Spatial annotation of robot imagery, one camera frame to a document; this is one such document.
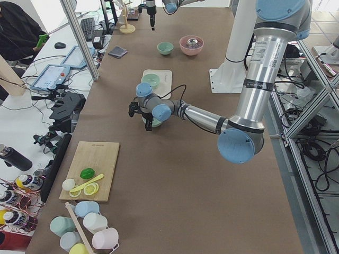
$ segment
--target pink bowl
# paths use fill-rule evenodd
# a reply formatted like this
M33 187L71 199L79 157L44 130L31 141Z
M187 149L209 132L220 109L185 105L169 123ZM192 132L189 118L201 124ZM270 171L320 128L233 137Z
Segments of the pink bowl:
M189 49L189 48L187 48L187 44L186 43L187 43L187 40L190 39L190 38L197 39L198 44L201 44L201 45L198 48L196 48L196 49ZM187 35L187 36L184 36L183 38L180 39L179 44L180 44L181 51L185 55L195 56L195 55L199 54L200 51L202 50L203 40L200 37L196 36L196 35Z

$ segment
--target white ball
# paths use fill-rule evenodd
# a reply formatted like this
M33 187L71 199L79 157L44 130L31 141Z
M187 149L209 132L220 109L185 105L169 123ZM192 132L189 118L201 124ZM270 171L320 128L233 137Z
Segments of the white ball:
M70 191L71 189L73 189L75 186L75 181L74 179L66 179L63 182L63 190L64 191Z

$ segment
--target wooden cutting board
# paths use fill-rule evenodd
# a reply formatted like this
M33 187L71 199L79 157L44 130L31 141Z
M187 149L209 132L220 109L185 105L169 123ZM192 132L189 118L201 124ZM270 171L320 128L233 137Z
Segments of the wooden cutting board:
M95 171L94 177L99 174L104 174L104 178L97 181L99 184L99 191L94 195L86 196L82 190L80 196L73 198L68 192L62 190L59 198L62 200L107 202L111 190L118 151L119 143L80 141L66 179L73 178L76 185L81 185L89 181L90 179L80 178L80 173L85 168L93 168Z

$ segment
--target label on robot arm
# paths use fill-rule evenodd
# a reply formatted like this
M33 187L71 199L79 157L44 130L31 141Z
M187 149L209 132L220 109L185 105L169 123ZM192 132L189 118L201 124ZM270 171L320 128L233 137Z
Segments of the label on robot arm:
M255 43L251 62L263 67L279 68L277 66L281 54L282 43L277 41L257 41Z

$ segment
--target black mouse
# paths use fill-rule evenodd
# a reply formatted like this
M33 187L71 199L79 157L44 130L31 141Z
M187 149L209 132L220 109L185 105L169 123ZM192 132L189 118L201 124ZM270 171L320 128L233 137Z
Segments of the black mouse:
M66 44L64 44L63 42L57 42L54 44L54 47L56 49L64 49L66 47Z

